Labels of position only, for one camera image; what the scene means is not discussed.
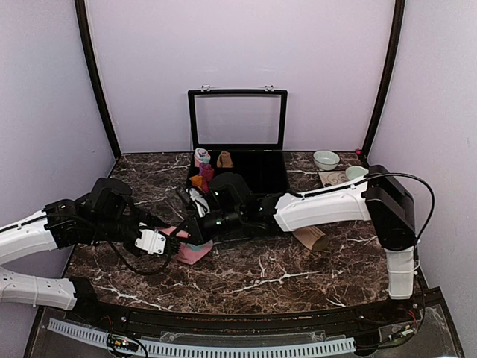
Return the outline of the pink patterned sock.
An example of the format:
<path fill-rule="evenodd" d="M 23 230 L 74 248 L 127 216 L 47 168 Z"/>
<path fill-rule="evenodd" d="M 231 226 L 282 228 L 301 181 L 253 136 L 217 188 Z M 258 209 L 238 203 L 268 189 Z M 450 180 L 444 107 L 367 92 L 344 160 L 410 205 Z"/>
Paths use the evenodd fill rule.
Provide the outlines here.
<path fill-rule="evenodd" d="M 159 231 L 164 234 L 171 234 L 176 229 L 175 226 L 168 228 L 161 228 Z M 180 238 L 186 238 L 188 233 L 184 230 L 178 232 L 177 236 Z M 176 254 L 172 256 L 173 260 L 188 265 L 193 265 L 203 257 L 205 257 L 213 248 L 213 241 L 209 240 L 202 245 L 193 245 L 190 243 L 180 242 L 180 248 Z"/>

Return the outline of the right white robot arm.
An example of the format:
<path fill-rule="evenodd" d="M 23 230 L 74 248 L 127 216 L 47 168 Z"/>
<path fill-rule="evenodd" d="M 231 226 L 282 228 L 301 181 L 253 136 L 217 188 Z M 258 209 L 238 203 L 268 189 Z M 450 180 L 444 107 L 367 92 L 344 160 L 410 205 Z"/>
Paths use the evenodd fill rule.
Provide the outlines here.
<path fill-rule="evenodd" d="M 409 311 L 418 238 L 414 199 L 384 166 L 371 166 L 367 174 L 335 186 L 267 195 L 252 193 L 241 175 L 227 172 L 212 179 L 197 212 L 178 228 L 187 242 L 202 245 L 238 229 L 257 237 L 348 221 L 373 224 L 388 270 L 390 300 L 381 305 L 380 316 L 395 324 Z"/>

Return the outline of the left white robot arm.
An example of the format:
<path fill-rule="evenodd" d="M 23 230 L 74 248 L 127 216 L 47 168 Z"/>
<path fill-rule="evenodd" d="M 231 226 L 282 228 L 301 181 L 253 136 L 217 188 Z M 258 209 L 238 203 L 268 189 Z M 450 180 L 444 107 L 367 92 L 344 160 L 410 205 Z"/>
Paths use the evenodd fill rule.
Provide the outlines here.
<path fill-rule="evenodd" d="M 112 178 L 99 178 L 82 197 L 46 205 L 33 215 L 1 228 L 1 264 L 73 245 L 121 243 L 132 254 L 165 256 L 179 249 L 177 229 L 133 203 L 132 189 Z M 1 301 L 73 310 L 89 325 L 105 319 L 104 307 L 88 279 L 50 279 L 1 269 Z"/>

